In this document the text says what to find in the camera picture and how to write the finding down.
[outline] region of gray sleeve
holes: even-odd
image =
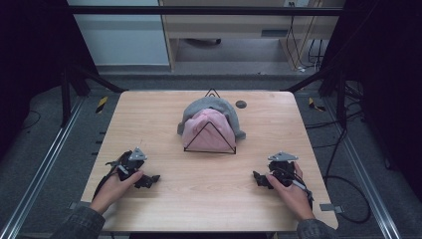
[[[334,239],[338,238],[334,229],[325,223],[309,219],[301,221],[297,228],[298,236],[301,239]]]
[[[89,207],[79,207],[50,238],[99,238],[106,220]]]

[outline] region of wooden table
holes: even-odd
[[[125,151],[139,146],[148,156],[141,169],[159,181],[132,188],[105,214],[104,231],[272,232],[295,231],[297,220],[275,190],[257,185],[252,171],[268,172],[269,155],[299,157],[304,181],[314,194],[316,218],[336,228],[333,212],[295,97],[286,92],[218,92],[236,109],[246,139],[236,154],[187,152],[177,125],[183,111],[206,92],[125,92],[82,196],[91,201],[100,180]],[[237,101],[245,101],[237,109]]]

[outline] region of folded cloth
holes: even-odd
[[[185,123],[182,140],[183,146],[192,150],[219,151],[236,146],[235,135],[226,118],[212,109],[198,112]]]
[[[182,135],[185,128],[185,123],[195,114],[204,109],[213,109],[223,114],[227,119],[230,127],[232,128],[236,139],[246,138],[246,134],[240,130],[239,120],[235,109],[226,100],[216,97],[204,97],[190,104],[183,113],[182,122],[180,122],[177,126],[177,133]]]

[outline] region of triangular wire stand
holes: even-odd
[[[208,125],[210,124],[213,125],[213,127],[215,128],[215,130],[217,130],[217,132],[221,135],[221,137],[227,142],[227,145],[229,145],[229,147],[232,149],[232,151],[202,151],[202,150],[190,150],[188,149],[190,144],[196,139],[196,137],[199,135],[199,133],[201,133],[201,131]],[[232,147],[232,145],[230,145],[230,143],[227,141],[226,137],[221,133],[220,130],[218,130],[218,128],[214,125],[214,123],[212,121],[208,121],[207,123],[205,123],[205,125],[201,128],[201,130],[199,130],[198,133],[196,133],[196,135],[192,138],[192,140],[187,144],[187,146],[184,147],[184,151],[194,151],[194,152],[215,152],[215,153],[231,153],[231,154],[236,154],[236,146]]]
[[[207,94],[205,94],[205,97],[215,97],[214,93],[211,93],[211,92],[214,92],[215,95],[217,95],[217,97],[220,98],[220,95],[218,95],[217,91],[215,91],[215,89],[212,89],[212,88],[207,92]]]

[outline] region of person's left hand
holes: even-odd
[[[113,174],[100,189],[90,208],[103,215],[106,210],[117,200],[119,200],[128,189],[130,189],[143,176],[143,171],[139,170],[125,181],[120,181],[117,173]]]

